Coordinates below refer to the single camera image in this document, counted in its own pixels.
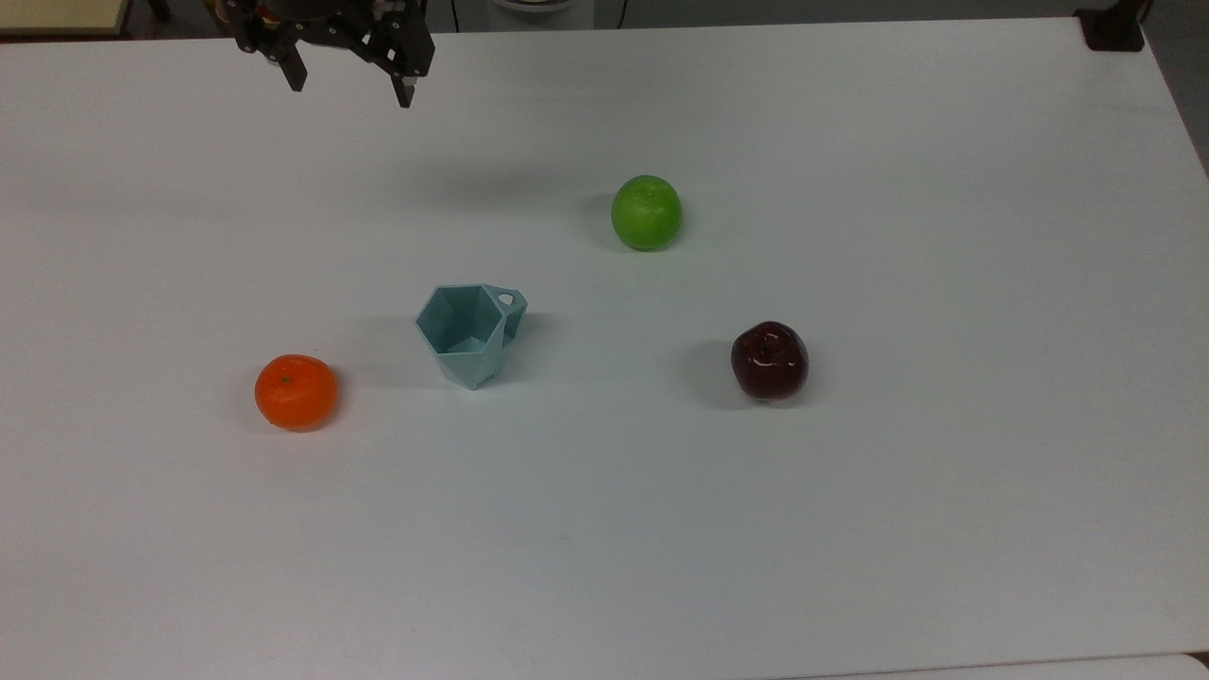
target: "hexagonal cup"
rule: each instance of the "hexagonal cup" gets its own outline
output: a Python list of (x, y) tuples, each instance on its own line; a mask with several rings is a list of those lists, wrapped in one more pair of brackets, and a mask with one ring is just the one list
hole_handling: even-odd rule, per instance
[(517, 290), (498, 286), (438, 286), (416, 317), (445, 378), (478, 390), (504, 365), (528, 304)]

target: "orange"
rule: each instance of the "orange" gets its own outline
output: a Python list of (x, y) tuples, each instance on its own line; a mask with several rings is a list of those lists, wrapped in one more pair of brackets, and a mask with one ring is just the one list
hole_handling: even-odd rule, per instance
[(314, 430), (336, 408), (336, 374), (303, 355), (283, 355), (256, 378), (256, 408), (285, 430)]

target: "table surface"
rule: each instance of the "table surface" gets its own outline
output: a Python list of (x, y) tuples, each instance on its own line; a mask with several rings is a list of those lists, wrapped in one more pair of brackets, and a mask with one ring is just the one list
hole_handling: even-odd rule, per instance
[(116, 35), (128, 0), (4, 0), (0, 35)]
[[(740, 680), (1209, 647), (1209, 183), (1074, 19), (0, 46), (0, 675)], [(659, 174), (678, 242), (627, 252)], [(430, 289), (530, 302), (440, 376)], [(756, 405), (729, 344), (811, 353)], [(267, 426), (322, 357), (326, 428)]]

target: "floor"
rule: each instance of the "floor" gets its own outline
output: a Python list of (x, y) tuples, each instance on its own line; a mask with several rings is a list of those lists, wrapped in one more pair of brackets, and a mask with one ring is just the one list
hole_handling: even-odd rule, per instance
[[(132, 0), (129, 25), (139, 38), (220, 38), (224, 34), (203, 4), (168, 0), (169, 22), (156, 24), (145, 0)], [(475, 2), (452, 0), (462, 7), (462, 30), (482, 30), (474, 23)], [(997, 17), (1069, 17), (1082, 6), (1104, 7), (1110, 0), (595, 0), (597, 27), (617, 25), (625, 7), (625, 28), (907, 21)], [(453, 30), (451, 0), (433, 0), (429, 25), (434, 33)], [(1155, 0), (1144, 24), (1175, 104), (1184, 116), (1201, 163), (1209, 172), (1209, 0)]]

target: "light blue mug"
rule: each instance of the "light blue mug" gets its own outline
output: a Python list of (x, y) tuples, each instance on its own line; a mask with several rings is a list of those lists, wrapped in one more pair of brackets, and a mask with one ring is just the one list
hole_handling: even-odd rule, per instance
[(494, 378), (504, 347), (515, 338), (528, 304), (517, 290), (497, 286), (438, 286), (416, 327), (445, 378), (467, 390)]

